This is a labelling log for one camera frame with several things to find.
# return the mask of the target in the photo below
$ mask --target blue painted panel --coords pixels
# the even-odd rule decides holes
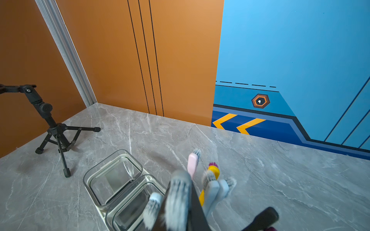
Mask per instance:
[[[257,94],[268,95],[270,99],[270,104],[263,109],[253,107],[252,99]],[[286,104],[285,100],[279,92],[235,88],[228,86],[216,86],[214,103],[236,108],[244,108],[294,116],[294,113],[289,108],[288,104]]]
[[[259,136],[259,137],[268,138],[272,140],[278,140],[278,141],[292,143],[292,144],[301,145],[305,147],[311,147],[311,148],[316,148],[316,149],[325,150],[329,152],[350,155],[350,156],[359,157],[363,159],[370,159],[370,153],[357,151],[357,150],[345,149],[341,147],[334,147],[328,144],[321,144],[321,143],[304,140],[302,134],[299,133],[299,129],[297,128],[297,126],[291,119],[268,116],[268,115],[259,115],[256,113],[242,112],[242,111],[217,108],[217,107],[214,107],[213,109],[214,110],[212,114],[212,122],[227,115],[228,113],[237,114],[236,117],[228,121],[225,121],[224,123],[221,124],[226,130],[239,132],[238,129],[236,128],[239,125],[244,124],[248,121],[251,121],[255,118],[264,118],[266,119],[265,121],[259,124],[256,124],[253,127],[247,128],[248,133],[254,136]],[[369,146],[369,144],[370,142],[364,144],[364,147]]]
[[[225,0],[216,80],[276,86],[324,140],[370,75],[369,22],[368,0]]]
[[[227,113],[213,111],[212,122],[225,115],[227,115]],[[246,122],[249,122],[253,119],[255,118],[238,115],[222,123],[222,126],[223,128],[225,128],[225,130],[239,132],[239,130],[236,127]],[[247,128],[246,131],[252,136],[259,136],[267,139],[278,140],[296,145],[302,144],[297,134],[294,132],[294,130],[288,123],[265,120],[259,124],[256,124],[253,127]]]
[[[362,149],[370,150],[370,138],[361,146]]]
[[[346,137],[350,134],[350,132],[355,128],[355,126],[359,123],[359,121],[365,116],[367,111],[370,109],[370,82],[366,84],[364,89],[362,89],[361,93],[357,97],[357,99],[353,102],[351,107],[348,109],[346,114],[340,120],[338,125],[335,127],[333,132],[330,134],[327,142],[330,143],[337,143],[342,144]],[[359,131],[366,131],[366,128],[358,128],[357,133]]]
[[[370,113],[364,118],[364,120],[358,125],[353,131],[350,137],[344,142],[344,145],[350,147],[360,147],[360,145],[370,135]]]

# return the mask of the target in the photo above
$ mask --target orange wall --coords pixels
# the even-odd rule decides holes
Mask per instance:
[[[0,1],[0,34],[1,84],[36,84],[57,122],[85,108],[34,0]],[[22,93],[1,94],[0,108],[0,157],[48,129]]]
[[[222,0],[57,0],[97,101],[211,125]]]
[[[155,0],[151,10],[164,115],[210,126],[223,0]]]
[[[144,91],[127,1],[58,0],[57,4],[97,101],[141,112],[148,112],[149,107],[153,113],[151,88]]]

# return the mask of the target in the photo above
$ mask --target tripod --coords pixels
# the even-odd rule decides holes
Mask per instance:
[[[47,144],[47,142],[53,143],[58,146],[58,151],[60,153],[62,162],[63,162],[63,171],[65,177],[70,177],[71,172],[69,168],[67,167],[67,164],[65,162],[64,158],[64,152],[69,151],[74,144],[76,143],[76,140],[78,136],[80,135],[81,131],[94,131],[94,132],[100,132],[99,127],[94,128],[84,128],[84,127],[73,127],[73,126],[67,126],[63,123],[56,123],[54,119],[51,116],[51,110],[53,109],[52,105],[49,103],[44,103],[43,99],[40,97],[40,95],[36,92],[34,89],[36,85],[23,85],[23,86],[5,86],[0,84],[0,94],[5,92],[20,92],[24,93],[29,102],[35,107],[37,112],[40,114],[40,116],[46,120],[46,122],[49,124],[49,129],[47,130],[47,135],[44,139],[44,141],[41,143],[40,147],[36,149],[37,154],[42,154],[44,151],[44,147]],[[72,142],[70,143],[68,139],[64,136],[63,132],[65,130],[77,130]]]

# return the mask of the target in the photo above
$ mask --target tripod leg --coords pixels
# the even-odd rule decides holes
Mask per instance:
[[[94,127],[94,128],[86,128],[86,127],[74,127],[74,126],[67,126],[67,130],[78,130],[80,129],[82,131],[94,131],[94,132],[100,132],[100,128],[99,127]]]
[[[57,138],[57,143],[58,143],[58,147],[59,147],[60,157],[62,158],[62,162],[63,162],[64,176],[66,178],[68,178],[68,177],[71,176],[71,172],[69,171],[69,168],[67,168],[67,163],[65,162],[65,158],[64,158],[64,154],[63,154],[63,148],[62,148],[62,145],[60,143],[60,140],[59,140],[59,138],[57,136],[56,136],[56,138]]]
[[[36,153],[37,154],[42,154],[43,153],[43,151],[44,151],[44,147],[45,147],[45,145],[47,144],[47,142],[50,140],[50,138],[51,138],[51,134],[47,134],[46,135],[46,137],[45,137],[45,139],[44,139],[44,141],[41,143],[41,145],[40,145],[40,147],[38,147],[38,148],[36,148]]]
[[[65,149],[66,151],[69,151],[74,146],[80,133],[81,133],[81,128],[77,130],[76,134],[73,137],[71,144]]]

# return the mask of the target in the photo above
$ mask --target tripod head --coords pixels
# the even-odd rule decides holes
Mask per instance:
[[[29,102],[35,107],[40,116],[46,120],[51,128],[55,127],[57,123],[51,117],[52,105],[43,102],[41,96],[35,90],[36,85],[22,85],[22,86],[5,86],[0,84],[0,94],[6,92],[20,92],[24,93]]]

